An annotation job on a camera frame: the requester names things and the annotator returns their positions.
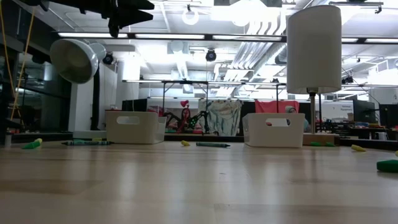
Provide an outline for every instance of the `table surface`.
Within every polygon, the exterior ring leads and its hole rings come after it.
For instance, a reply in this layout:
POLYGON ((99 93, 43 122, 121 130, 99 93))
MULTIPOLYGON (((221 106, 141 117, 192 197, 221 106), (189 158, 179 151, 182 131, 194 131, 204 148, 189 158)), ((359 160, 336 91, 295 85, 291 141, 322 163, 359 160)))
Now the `table surface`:
POLYGON ((393 152, 156 145, 0 149, 0 223, 394 223, 393 152))

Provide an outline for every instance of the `colorful artwork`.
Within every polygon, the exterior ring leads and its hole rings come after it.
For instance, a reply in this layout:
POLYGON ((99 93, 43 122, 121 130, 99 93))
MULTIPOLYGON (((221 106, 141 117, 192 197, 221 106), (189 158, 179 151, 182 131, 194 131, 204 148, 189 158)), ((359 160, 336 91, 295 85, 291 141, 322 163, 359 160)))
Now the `colorful artwork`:
MULTIPOLYGON (((235 136, 239 129, 242 101, 208 101, 207 107, 210 133, 217 132, 220 136, 235 136)), ((206 111, 206 100, 199 100, 199 111, 206 111)), ((199 123, 204 127, 205 120, 202 118, 199 123)))

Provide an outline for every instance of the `yellow rope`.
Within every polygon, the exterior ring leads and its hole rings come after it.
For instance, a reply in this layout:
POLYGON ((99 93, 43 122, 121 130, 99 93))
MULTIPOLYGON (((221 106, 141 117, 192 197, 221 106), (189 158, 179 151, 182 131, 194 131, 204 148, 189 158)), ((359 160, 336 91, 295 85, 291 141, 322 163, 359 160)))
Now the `yellow rope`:
MULTIPOLYGON (((8 69, 8 77, 10 79, 10 84, 11 84, 11 89, 12 89, 12 97, 15 98, 15 90, 14 90, 14 84, 12 83, 12 75, 11 75, 11 68, 10 68, 10 63, 8 60, 8 51, 7 51, 7 42, 6 42, 6 31, 4 30, 4 19, 2 16, 2 7, 1 7, 1 3, 0 3, 0 18, 1 18, 1 32, 2 32, 2 41, 4 43, 4 51, 6 53, 6 63, 7 63, 7 69, 8 69)), ((21 118, 22 121, 22 127, 25 128, 24 126, 24 121, 22 120, 22 116, 21 116, 21 112, 19 112, 19 108, 18 105, 16 105, 17 108, 17 112, 19 117, 21 118)))
POLYGON ((26 40, 26 46, 25 46, 25 53, 24 53, 24 60, 22 61, 22 67, 21 67, 21 72, 19 74, 19 80, 18 80, 18 86, 17 86, 17 91, 16 91, 16 95, 15 95, 15 100, 14 100, 14 106, 12 107, 12 113, 11 113, 11 120, 14 117, 14 110, 17 104, 17 100, 18 100, 18 94, 19 94, 19 87, 21 85, 21 80, 22 80, 22 74, 25 68, 25 62, 26 62, 26 55, 27 55, 27 48, 29 46, 29 42, 30 42, 30 35, 32 33, 32 26, 33 26, 33 20, 35 19, 35 7, 33 7, 32 10, 32 18, 30 19, 30 26, 29 26, 29 32, 27 34, 27 40, 26 40))

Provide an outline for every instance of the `cable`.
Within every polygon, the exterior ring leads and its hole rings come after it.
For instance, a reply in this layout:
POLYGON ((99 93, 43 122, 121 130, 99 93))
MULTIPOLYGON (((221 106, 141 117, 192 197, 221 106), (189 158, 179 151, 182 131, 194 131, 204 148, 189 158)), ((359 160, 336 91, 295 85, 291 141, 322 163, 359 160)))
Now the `cable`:
POLYGON ((18 81, 16 96, 15 96, 15 100, 14 100, 14 105, 12 107, 11 120, 14 118, 15 107, 16 107, 16 103, 17 103, 17 100, 18 100, 18 94, 19 94, 19 87, 21 85, 22 73, 23 73, 24 67, 25 67, 27 48, 28 48, 29 42, 30 42, 30 35, 32 34, 32 26, 33 26, 33 20, 34 19, 35 19, 35 7, 33 7, 32 18, 30 19, 29 32, 28 32, 28 35, 27 35, 26 46, 25 46, 24 60, 22 61, 21 73, 19 74, 19 81, 18 81))
MULTIPOLYGON (((344 72, 345 72, 347 75, 350 76, 350 74, 349 74, 343 67, 342 67, 341 69, 343 69, 344 72)), ((362 87, 361 84, 359 84, 357 81, 355 81, 354 78, 353 78, 353 80, 354 80, 354 82, 355 82, 357 85, 359 85, 359 87, 361 87, 361 88, 363 89, 363 91, 365 91, 372 99, 376 100, 376 102, 380 104, 380 102, 379 102, 377 99, 375 99, 375 97, 373 97, 373 96, 369 93, 369 90, 365 90, 365 89, 362 87)))
MULTIPOLYGON (((4 30, 4 19, 3 19, 3 16, 2 16, 1 2, 0 2, 0 18, 1 18, 2 41, 4 43, 4 51, 5 51, 5 54, 6 54, 6 63, 7 63, 7 69, 8 69, 8 77, 10 79, 12 97, 15 98, 16 97, 15 96, 15 89, 14 89, 14 84, 12 83, 11 68, 10 68, 10 63, 9 63, 9 59, 8 59, 7 42, 6 42, 6 35, 5 35, 5 30, 4 30)), ((22 119, 21 112, 19 111, 18 105, 16 105, 16 108, 17 108, 17 112, 18 112, 19 118, 22 121, 21 122, 22 123, 22 128, 25 128, 24 120, 22 119)))
POLYGON ((279 95, 280 93, 282 93, 282 91, 284 91, 285 89, 286 89, 286 86, 278 92, 278 95, 279 95))

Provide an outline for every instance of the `white lamp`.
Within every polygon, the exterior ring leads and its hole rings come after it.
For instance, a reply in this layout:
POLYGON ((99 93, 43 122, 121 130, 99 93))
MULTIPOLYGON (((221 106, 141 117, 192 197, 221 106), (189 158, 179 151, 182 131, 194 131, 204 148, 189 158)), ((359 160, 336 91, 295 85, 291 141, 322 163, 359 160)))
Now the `white lamp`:
POLYGON ((55 70, 66 80, 82 84, 93 78, 106 50, 101 44, 61 39, 51 45, 50 58, 55 70))
POLYGON ((315 95, 341 89, 341 12, 310 7, 287 23, 287 92, 309 94, 315 133, 315 95))

